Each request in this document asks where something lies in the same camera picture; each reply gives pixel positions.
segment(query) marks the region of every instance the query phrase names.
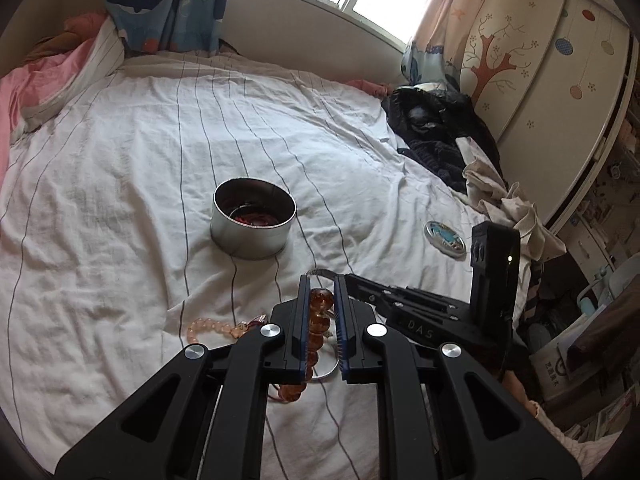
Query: pink curtain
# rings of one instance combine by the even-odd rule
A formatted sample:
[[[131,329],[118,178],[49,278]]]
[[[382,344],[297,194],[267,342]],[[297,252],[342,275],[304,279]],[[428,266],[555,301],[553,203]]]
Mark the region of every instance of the pink curtain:
[[[412,85],[457,87],[466,39],[482,0],[431,0],[402,58]]]

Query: beige cloth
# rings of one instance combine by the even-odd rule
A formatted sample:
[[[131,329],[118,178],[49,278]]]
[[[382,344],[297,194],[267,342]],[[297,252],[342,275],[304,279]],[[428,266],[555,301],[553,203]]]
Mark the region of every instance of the beige cloth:
[[[620,436],[619,433],[616,433],[604,436],[593,442],[578,442],[577,440],[567,437],[562,431],[556,428],[537,402],[533,400],[529,402],[538,410],[536,420],[576,459],[576,462],[580,465],[582,478],[587,476],[600,463]]]
[[[466,178],[466,195],[454,192],[465,204],[489,217],[492,222],[513,227],[520,232],[520,272],[513,313],[514,325],[527,302],[527,289],[531,277],[532,260],[546,262],[566,253],[566,247],[544,227],[535,204],[529,202],[514,183],[509,190],[504,187],[500,174],[489,158],[471,137],[460,137],[456,143],[466,168],[462,175]]]
[[[42,40],[36,43],[31,49],[30,53],[24,57],[20,66],[25,66],[27,63],[37,61],[43,57],[64,54],[77,48],[81,43],[82,39],[80,36],[73,32],[62,32],[54,37],[42,38]]]

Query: windowsill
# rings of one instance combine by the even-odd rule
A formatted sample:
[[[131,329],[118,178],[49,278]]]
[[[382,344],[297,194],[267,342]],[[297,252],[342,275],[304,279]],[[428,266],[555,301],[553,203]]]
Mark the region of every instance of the windowsill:
[[[355,12],[346,12],[344,10],[340,10],[337,4],[329,0],[301,0],[308,4],[318,7],[319,9],[325,10],[326,12],[330,12],[339,18],[346,20],[347,22],[360,27],[362,30],[368,32],[372,36],[378,38],[381,41],[384,41],[389,46],[396,49],[398,52],[403,53],[406,45],[398,40],[395,36],[389,34],[383,28],[377,26],[375,23],[370,22],[367,18],[355,13]]]

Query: dark clothing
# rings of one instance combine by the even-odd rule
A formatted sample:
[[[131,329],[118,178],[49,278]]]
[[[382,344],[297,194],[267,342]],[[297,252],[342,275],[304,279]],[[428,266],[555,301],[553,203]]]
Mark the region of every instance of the dark clothing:
[[[398,152],[423,165],[450,188],[466,193],[458,137],[475,140],[502,176],[498,147],[467,95],[400,87],[382,101],[382,107],[386,122],[409,146]]]

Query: white cloth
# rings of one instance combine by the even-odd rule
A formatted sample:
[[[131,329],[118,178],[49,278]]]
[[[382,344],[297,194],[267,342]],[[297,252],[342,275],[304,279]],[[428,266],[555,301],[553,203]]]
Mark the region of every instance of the white cloth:
[[[567,437],[560,431],[548,416],[546,416],[545,411],[537,402],[534,400],[529,402],[536,408],[536,420],[575,458],[580,466],[582,478],[585,478],[595,469],[620,436],[620,433],[615,433],[603,436],[592,442],[578,442],[577,440]]]
[[[462,171],[466,179],[466,195],[456,195],[465,204],[487,215],[492,222],[520,232],[518,293],[513,313],[513,322],[517,326],[527,301],[531,261],[546,262],[565,254],[566,247],[560,238],[544,227],[536,205],[527,200],[518,182],[507,191],[500,174],[471,137],[460,137],[456,144],[466,164]]]
[[[270,312],[314,266],[468,301],[469,260],[422,227],[445,222],[469,244],[485,216],[392,135],[380,101],[349,86],[167,54],[126,60],[14,146],[0,192],[0,404],[34,457],[53,470],[180,351],[180,327],[186,342],[198,317]],[[232,260],[210,240],[216,184],[246,174],[298,205],[277,258]],[[336,374],[267,414],[263,479],[377,478],[375,386]]]

